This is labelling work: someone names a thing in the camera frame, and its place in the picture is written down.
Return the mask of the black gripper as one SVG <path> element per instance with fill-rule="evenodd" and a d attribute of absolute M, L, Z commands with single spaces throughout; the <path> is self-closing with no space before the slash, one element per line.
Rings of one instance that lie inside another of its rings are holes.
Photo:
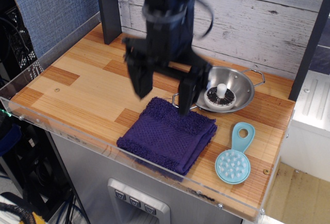
<path fill-rule="evenodd" d="M 164 70 L 172 77 L 170 62 L 192 66 L 179 84 L 179 114 L 185 116 L 202 90 L 209 83 L 212 65 L 197 55 L 192 49 L 193 20 L 183 20 L 171 24 L 157 24 L 147 21 L 146 38 L 124 38 L 126 46 L 125 62 L 136 95 L 143 99 L 153 89 L 153 73 Z"/>

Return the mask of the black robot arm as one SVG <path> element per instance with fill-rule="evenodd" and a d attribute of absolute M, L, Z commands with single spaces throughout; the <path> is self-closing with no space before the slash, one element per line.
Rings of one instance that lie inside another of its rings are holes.
<path fill-rule="evenodd" d="M 144 0 L 144 39 L 124 38 L 125 61 L 135 93 L 144 98 L 159 72 L 180 81 L 178 112 L 185 116 L 208 84 L 211 64 L 192 49 L 196 0 Z"/>

